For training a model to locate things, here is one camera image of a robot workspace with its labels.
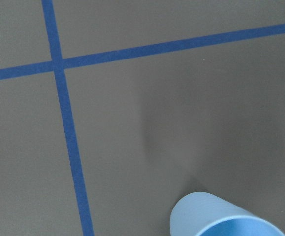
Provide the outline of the light blue cup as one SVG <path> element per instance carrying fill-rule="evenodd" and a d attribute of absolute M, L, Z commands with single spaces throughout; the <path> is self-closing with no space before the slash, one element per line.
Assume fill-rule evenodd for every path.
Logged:
<path fill-rule="evenodd" d="M 272 223 L 207 192 L 182 197 L 170 214 L 172 236 L 283 236 Z"/>

